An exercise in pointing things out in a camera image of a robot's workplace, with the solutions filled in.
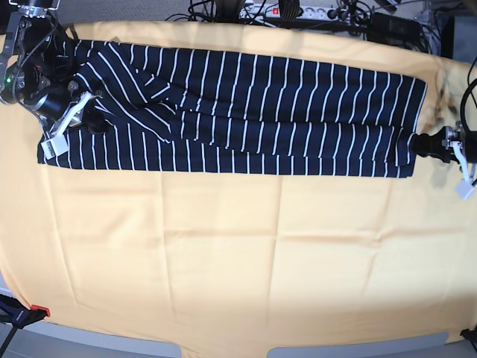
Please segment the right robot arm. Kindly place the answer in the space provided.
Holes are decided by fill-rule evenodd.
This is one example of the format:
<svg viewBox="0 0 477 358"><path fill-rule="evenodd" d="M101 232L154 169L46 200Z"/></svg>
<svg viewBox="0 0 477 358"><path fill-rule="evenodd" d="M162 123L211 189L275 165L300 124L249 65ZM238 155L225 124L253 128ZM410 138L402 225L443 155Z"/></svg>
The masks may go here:
<svg viewBox="0 0 477 358"><path fill-rule="evenodd" d="M46 139L70 128L104 134L109 125L93 101L100 89L78 82L76 35L60 24L58 1L9 1L1 51L1 102L19 104L39 122Z"/></svg>

